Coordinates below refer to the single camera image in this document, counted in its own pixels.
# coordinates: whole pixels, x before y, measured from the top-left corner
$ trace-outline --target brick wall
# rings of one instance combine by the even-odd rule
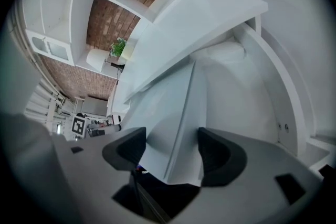
[[[154,0],[138,0],[150,6]],[[87,44],[89,48],[109,50],[118,37],[128,39],[139,17],[107,0],[94,0],[89,18]],[[72,67],[42,56],[43,63],[52,77],[70,98],[89,95],[101,99],[108,98],[115,80]]]

